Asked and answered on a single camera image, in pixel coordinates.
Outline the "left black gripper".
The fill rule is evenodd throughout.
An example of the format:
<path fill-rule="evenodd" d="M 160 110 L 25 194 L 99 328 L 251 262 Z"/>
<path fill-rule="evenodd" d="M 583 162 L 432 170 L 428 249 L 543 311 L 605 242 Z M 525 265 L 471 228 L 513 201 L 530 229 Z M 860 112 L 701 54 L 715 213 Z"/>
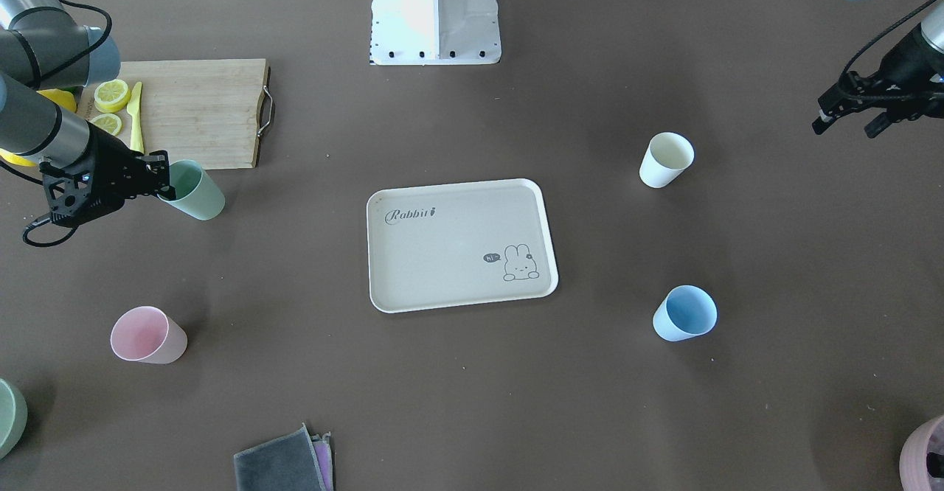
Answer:
<path fill-rule="evenodd" d="M 870 108 L 882 108 L 864 126 L 867 137 L 874 138 L 890 125 L 923 116 L 943 117 L 943 86 L 933 77 L 942 77 L 942 53 L 920 30 L 912 30 L 886 55 L 874 74 L 861 77 L 847 71 L 819 96 L 819 118 L 812 122 L 813 132 L 822 135 L 837 119 L 859 114 Z"/>

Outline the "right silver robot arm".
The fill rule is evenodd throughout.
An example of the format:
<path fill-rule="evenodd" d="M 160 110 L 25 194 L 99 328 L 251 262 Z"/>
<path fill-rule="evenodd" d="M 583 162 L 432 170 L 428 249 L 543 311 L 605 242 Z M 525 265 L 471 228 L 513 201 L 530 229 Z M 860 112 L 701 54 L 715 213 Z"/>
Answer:
<path fill-rule="evenodd" d="M 140 195 L 174 198 L 163 150 L 145 155 L 40 95 L 117 77 L 107 28 L 75 23 L 65 0 L 1 0 L 1 145 L 38 163 L 49 212 L 77 228 Z"/>

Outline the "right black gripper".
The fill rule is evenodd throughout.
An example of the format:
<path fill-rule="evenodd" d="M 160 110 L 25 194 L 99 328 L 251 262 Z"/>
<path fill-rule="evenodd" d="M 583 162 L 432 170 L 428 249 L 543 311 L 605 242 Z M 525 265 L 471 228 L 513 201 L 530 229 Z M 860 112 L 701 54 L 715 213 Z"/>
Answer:
<path fill-rule="evenodd" d="M 139 195 L 175 200 L 165 150 L 132 151 L 120 139 L 91 129 L 85 153 L 62 169 L 41 163 L 43 186 L 54 225 L 77 228 L 122 208 Z"/>

